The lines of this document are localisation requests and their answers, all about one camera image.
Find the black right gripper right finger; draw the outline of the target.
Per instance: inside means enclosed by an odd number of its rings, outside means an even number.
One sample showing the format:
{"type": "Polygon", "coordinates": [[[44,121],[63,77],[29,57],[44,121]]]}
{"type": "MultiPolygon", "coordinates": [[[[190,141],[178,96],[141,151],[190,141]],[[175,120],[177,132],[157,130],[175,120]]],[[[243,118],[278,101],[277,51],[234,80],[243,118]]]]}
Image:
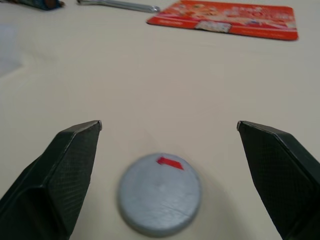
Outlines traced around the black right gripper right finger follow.
{"type": "Polygon", "coordinates": [[[320,240],[320,162],[290,133],[237,123],[253,184],[282,240],[320,240]]]}

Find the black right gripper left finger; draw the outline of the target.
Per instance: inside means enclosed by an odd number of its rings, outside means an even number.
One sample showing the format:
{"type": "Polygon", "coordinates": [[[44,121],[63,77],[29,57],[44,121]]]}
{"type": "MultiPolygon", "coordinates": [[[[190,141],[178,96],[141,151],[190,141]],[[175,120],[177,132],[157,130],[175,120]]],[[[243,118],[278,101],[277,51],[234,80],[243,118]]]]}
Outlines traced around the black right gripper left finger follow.
{"type": "Polygon", "coordinates": [[[60,131],[0,198],[0,240],[69,240],[94,167],[102,122],[60,131]]]}

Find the silver jar lid red mark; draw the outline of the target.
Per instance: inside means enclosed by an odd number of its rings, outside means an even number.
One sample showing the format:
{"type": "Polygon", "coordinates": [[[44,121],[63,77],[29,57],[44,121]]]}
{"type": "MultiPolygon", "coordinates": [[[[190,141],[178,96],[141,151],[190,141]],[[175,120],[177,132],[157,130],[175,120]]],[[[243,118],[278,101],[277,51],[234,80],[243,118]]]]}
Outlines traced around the silver jar lid red mark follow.
{"type": "Polygon", "coordinates": [[[138,158],[127,168],[116,200],[123,220],[132,229],[150,237],[168,237],[196,217],[202,185],[185,159],[157,152],[138,158]]]}

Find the red printed flat package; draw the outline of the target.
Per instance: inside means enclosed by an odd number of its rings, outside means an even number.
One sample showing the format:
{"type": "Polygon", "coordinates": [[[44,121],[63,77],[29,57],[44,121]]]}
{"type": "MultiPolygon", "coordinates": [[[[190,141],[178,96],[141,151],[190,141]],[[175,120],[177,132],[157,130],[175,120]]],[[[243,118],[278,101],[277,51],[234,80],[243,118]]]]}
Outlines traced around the red printed flat package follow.
{"type": "Polygon", "coordinates": [[[147,24],[281,41],[299,38],[294,10],[288,6],[178,0],[147,24]]]}

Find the blue snack wrapper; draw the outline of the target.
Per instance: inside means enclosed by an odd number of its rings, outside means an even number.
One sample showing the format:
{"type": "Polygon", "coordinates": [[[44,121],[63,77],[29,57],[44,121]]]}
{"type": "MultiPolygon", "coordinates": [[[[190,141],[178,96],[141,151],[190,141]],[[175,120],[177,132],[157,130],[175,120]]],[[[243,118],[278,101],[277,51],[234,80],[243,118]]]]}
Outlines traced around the blue snack wrapper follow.
{"type": "Polygon", "coordinates": [[[61,0],[17,0],[17,2],[44,11],[51,11],[65,6],[65,3],[61,0]]]}

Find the silver metal tongs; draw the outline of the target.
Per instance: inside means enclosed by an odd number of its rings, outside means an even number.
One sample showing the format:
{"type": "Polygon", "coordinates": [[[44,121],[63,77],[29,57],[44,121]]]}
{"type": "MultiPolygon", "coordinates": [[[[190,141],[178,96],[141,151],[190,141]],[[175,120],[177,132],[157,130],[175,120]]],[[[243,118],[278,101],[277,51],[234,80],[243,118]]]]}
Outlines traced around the silver metal tongs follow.
{"type": "Polygon", "coordinates": [[[95,5],[95,6],[107,6],[120,8],[131,11],[138,11],[143,13],[158,13],[161,11],[160,7],[155,5],[139,4],[118,0],[76,0],[78,4],[83,6],[95,5]]]}

